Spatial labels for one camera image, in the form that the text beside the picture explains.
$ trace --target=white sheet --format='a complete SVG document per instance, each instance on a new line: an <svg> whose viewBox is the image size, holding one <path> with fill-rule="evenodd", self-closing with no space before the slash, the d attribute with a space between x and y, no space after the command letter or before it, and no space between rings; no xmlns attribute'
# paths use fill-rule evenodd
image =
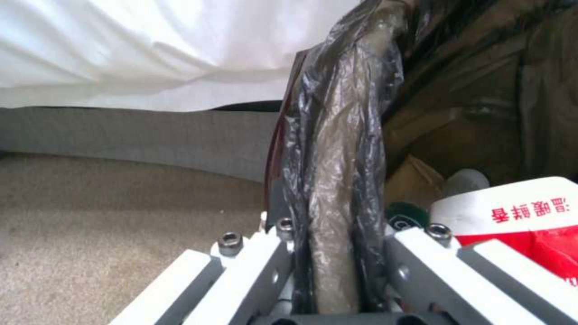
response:
<svg viewBox="0 0 578 325"><path fill-rule="evenodd" d="M1 0L0 106L168 111L281 99L358 0Z"/></svg>

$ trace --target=red and white package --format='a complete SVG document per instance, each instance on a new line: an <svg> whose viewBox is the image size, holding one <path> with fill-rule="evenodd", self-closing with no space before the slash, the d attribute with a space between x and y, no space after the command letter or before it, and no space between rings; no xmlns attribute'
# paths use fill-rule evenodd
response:
<svg viewBox="0 0 578 325"><path fill-rule="evenodd" d="M431 222L450 227L461 245L499 239L578 286L578 184L548 177L435 202Z"/></svg>

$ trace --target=metal nut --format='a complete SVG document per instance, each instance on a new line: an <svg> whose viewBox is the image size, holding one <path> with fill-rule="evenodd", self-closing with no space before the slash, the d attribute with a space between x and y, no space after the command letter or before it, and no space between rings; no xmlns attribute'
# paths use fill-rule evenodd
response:
<svg viewBox="0 0 578 325"><path fill-rule="evenodd" d="M425 233L442 246L446 248L450 246L451 237L453 235L448 226L441 223L430 223L426 226Z"/></svg>
<svg viewBox="0 0 578 325"><path fill-rule="evenodd" d="M230 231L221 236L218 241L218 251L223 256L235 256L243 248L243 236L240 233Z"/></svg>
<svg viewBox="0 0 578 325"><path fill-rule="evenodd" d="M277 236L284 241L293 240L293 220L291 218L281 218L275 224L277 228Z"/></svg>

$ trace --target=chinese characters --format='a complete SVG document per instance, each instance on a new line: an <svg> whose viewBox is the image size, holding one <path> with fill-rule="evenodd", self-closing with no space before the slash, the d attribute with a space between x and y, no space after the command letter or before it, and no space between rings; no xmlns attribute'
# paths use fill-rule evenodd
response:
<svg viewBox="0 0 578 325"><path fill-rule="evenodd" d="M531 207L532 210L530 210L528 204L514 205L509 213L504 208L492 209L492 220L496 223L503 223L511 220L529 219L532 216L532 212L536 217L542 217L551 214L553 211L556 213L570 211L570 206L566 204L566 198L564 197L553 198L550 201L531 202Z"/></svg>

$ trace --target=wrapped object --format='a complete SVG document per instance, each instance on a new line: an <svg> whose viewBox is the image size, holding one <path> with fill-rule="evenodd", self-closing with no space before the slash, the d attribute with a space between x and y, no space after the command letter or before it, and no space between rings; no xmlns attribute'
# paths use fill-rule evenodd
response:
<svg viewBox="0 0 578 325"><path fill-rule="evenodd" d="M314 296L320 313L357 312L359 293L370 309L383 309L380 117L403 80L395 40L407 9L397 1L360 4L308 52L290 91L282 168L303 277L298 312L312 311Z"/></svg>

